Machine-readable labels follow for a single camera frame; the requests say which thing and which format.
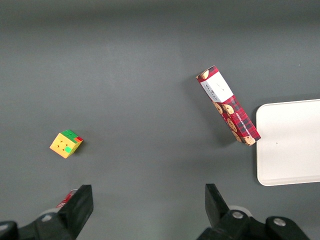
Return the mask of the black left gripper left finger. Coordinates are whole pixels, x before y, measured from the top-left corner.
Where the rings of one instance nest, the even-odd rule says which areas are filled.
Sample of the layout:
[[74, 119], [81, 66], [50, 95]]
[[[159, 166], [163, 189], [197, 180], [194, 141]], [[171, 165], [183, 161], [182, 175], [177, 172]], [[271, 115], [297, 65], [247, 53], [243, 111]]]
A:
[[59, 207], [42, 212], [18, 230], [21, 240], [75, 240], [94, 209], [92, 186], [82, 185]]

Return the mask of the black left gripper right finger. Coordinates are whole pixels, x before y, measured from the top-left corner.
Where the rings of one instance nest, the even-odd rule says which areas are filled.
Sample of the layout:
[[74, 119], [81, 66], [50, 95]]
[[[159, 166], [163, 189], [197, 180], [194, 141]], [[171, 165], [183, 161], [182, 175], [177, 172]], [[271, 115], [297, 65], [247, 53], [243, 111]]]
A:
[[231, 209], [216, 185], [205, 185], [205, 210], [210, 222], [199, 240], [308, 240], [306, 233], [291, 219], [270, 216], [257, 221], [245, 208]]

